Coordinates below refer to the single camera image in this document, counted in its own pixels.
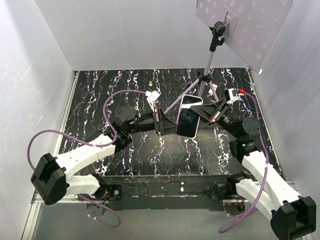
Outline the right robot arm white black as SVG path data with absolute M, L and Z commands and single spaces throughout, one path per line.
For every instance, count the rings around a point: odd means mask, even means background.
M 231 154 L 260 184 L 254 184 L 245 173 L 227 178 L 227 195 L 232 199 L 243 197 L 251 203 L 239 220 L 257 209 L 270 222 L 279 240 L 295 240 L 316 231 L 316 202 L 310 196 L 303 197 L 298 193 L 269 163 L 267 153 L 260 148 L 261 124 L 257 118 L 250 116 L 238 120 L 226 100 L 192 105 L 190 110 L 203 122 L 217 123 L 236 138 L 229 143 Z

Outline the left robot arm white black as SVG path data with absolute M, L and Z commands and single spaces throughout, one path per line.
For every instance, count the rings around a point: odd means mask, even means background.
M 126 148 L 132 142 L 131 134 L 155 131 L 157 135 L 165 136 L 174 134 L 177 127 L 160 108 L 138 116 L 133 106 L 123 107 L 112 126 L 114 130 L 108 128 L 104 132 L 96 132 L 87 145 L 82 144 L 57 156 L 46 153 L 39 159 L 31 183 L 46 205 L 53 205 L 67 195 L 85 194 L 95 200 L 103 199 L 107 191 L 101 177 L 76 173 Z

